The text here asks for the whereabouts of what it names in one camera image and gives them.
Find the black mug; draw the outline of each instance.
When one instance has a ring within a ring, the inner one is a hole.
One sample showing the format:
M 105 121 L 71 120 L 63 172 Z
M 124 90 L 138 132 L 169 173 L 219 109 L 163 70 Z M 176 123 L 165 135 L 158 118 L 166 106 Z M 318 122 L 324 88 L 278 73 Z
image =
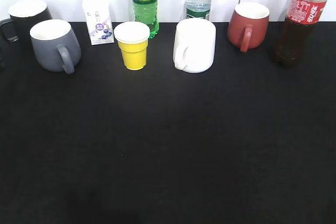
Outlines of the black mug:
M 30 29 L 36 24 L 52 19 L 46 2 L 42 0 L 26 0 L 12 5 L 8 9 L 11 18 L 0 21 L 0 35 L 5 41 L 12 43 L 19 40 L 26 48 L 32 48 L 30 40 Z M 7 38 L 4 33 L 4 26 L 12 23 L 16 36 Z

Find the plastic cup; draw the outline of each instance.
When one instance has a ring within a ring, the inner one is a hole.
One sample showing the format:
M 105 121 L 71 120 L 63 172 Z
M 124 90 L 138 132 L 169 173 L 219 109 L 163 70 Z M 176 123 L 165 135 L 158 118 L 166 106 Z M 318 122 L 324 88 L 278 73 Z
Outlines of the plastic cup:
M 140 22 L 125 22 L 114 29 L 127 69 L 140 70 L 146 66 L 149 35 L 149 27 Z

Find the black tablecloth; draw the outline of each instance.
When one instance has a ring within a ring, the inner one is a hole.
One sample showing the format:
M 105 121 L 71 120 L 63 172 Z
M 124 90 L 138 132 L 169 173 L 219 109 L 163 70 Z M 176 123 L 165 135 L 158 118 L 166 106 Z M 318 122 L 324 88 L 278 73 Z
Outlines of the black tablecloth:
M 281 23 L 246 54 L 218 23 L 200 74 L 174 68 L 176 24 L 141 71 L 72 26 L 72 76 L 0 42 L 1 224 L 336 223 L 336 23 L 292 69 L 268 58 Z

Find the cup rim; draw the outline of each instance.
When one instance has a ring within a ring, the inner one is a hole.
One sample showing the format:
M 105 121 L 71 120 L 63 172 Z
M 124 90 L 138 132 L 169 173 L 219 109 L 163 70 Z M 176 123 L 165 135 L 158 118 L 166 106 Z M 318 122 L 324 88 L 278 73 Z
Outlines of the cup rim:
M 30 30 L 30 36 L 37 40 L 54 40 L 63 37 L 71 31 L 71 25 L 62 19 L 42 21 Z
M 29 8 L 29 14 L 20 14 L 22 9 Z M 17 18 L 34 17 L 47 9 L 47 3 L 43 0 L 23 0 L 11 5 L 8 9 L 9 15 Z
M 250 16 L 249 14 L 244 13 L 245 11 L 244 8 L 254 8 L 254 9 L 259 8 L 261 14 L 258 17 Z M 240 4 L 237 4 L 235 6 L 235 12 L 242 17 L 250 19 L 263 19 L 268 17 L 270 14 L 269 9 L 265 5 L 256 2 L 242 2 Z
M 206 19 L 203 19 L 203 18 L 187 18 L 187 19 L 184 19 L 184 20 L 180 21 L 176 25 L 176 31 L 181 36 L 185 36 L 185 34 L 183 33 L 183 31 L 181 31 L 182 26 L 185 23 L 195 23 L 195 24 L 197 24 L 197 23 L 204 23 L 204 24 L 206 24 L 207 23 L 207 26 L 208 26 L 207 29 L 216 32 L 215 25 L 211 21 L 209 21 L 209 20 L 206 20 Z
M 129 39 L 128 35 L 130 34 L 134 36 L 133 39 Z M 148 25 L 141 22 L 124 22 L 114 29 L 114 37 L 124 44 L 140 44 L 148 40 L 149 36 L 150 29 Z

